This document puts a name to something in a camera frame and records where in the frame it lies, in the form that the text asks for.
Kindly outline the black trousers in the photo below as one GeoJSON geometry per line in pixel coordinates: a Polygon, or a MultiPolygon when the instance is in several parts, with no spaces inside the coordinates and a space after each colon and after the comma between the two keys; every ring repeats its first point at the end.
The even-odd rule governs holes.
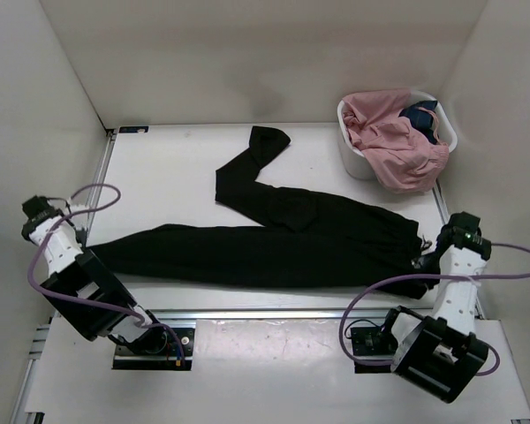
{"type": "Polygon", "coordinates": [[[167,223],[93,252],[111,271],[238,288],[316,289],[370,286],[411,299],[429,290],[413,273],[423,254],[419,225],[385,208],[343,196],[258,181],[290,144],[276,128],[256,126],[246,150],[216,171],[216,202],[247,226],[167,223]]]}

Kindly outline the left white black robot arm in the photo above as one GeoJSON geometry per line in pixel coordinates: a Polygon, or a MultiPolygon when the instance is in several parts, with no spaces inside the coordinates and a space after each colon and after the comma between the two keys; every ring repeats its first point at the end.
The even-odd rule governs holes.
{"type": "Polygon", "coordinates": [[[136,355],[185,355],[175,331],[143,309],[132,294],[90,249],[82,246],[80,232],[65,219],[71,208],[60,209],[45,196],[34,196],[22,204],[27,221],[22,237],[38,246],[34,257],[45,258],[48,277],[30,284],[86,340],[107,337],[136,355]]]}

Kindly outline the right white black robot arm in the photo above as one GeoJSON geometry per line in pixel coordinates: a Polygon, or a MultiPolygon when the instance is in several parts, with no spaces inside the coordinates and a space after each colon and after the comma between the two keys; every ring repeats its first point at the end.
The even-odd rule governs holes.
{"type": "Polygon", "coordinates": [[[441,271],[431,314],[393,308],[379,331],[384,350],[394,353],[390,371],[450,404],[478,374],[488,346],[475,335],[479,284],[491,255],[480,218],[456,213],[439,233],[435,250],[422,255],[417,270],[441,271]]]}

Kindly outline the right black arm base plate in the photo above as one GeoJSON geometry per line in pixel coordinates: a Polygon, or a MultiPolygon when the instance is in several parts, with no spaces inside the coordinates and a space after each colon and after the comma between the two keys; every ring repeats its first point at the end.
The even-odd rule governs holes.
{"type": "Polygon", "coordinates": [[[344,353],[354,362],[357,370],[389,371],[407,379],[429,379],[444,376],[452,362],[435,348],[440,340],[433,333],[440,329],[429,320],[418,322],[412,329],[399,331],[398,341],[389,329],[380,326],[339,329],[339,340],[344,353]]]}

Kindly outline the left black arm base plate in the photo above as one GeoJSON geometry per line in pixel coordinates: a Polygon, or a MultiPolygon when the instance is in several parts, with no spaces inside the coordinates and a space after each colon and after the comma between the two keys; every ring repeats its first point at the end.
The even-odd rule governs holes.
{"type": "Polygon", "coordinates": [[[196,327],[194,322],[179,323],[172,328],[181,343],[164,329],[154,329],[148,338],[133,344],[117,342],[112,359],[112,368],[126,371],[190,371],[193,365],[193,350],[196,327]]]}

